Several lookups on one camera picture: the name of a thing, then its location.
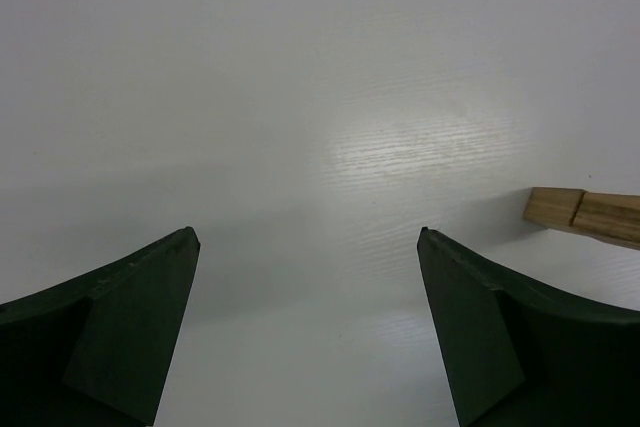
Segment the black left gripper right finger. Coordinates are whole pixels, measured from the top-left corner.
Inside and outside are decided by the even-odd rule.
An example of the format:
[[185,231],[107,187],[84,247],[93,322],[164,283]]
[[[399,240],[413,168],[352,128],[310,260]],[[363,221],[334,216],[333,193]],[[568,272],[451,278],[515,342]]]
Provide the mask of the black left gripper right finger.
[[636,426],[639,314],[423,228],[417,251],[462,426]]

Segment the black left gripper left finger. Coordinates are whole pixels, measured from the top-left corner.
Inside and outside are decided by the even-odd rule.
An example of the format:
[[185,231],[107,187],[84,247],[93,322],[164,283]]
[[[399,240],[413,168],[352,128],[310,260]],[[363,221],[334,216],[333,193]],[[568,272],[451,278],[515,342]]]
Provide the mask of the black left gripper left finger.
[[2,425],[153,425],[199,252],[185,227],[2,304]]

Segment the long light wood block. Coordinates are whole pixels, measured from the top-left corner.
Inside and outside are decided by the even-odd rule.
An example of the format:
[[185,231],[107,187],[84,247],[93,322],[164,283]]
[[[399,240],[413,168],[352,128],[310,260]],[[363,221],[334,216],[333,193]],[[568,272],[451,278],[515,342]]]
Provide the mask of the long light wood block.
[[582,189],[533,187],[523,219],[548,229],[571,232],[585,194]]

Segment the long striped wood block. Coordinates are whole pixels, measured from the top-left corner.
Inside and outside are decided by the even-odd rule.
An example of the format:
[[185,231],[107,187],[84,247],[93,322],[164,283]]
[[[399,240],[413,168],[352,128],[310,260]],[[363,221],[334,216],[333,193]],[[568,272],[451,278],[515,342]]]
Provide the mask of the long striped wood block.
[[639,197],[587,192],[572,227],[604,243],[639,249]]

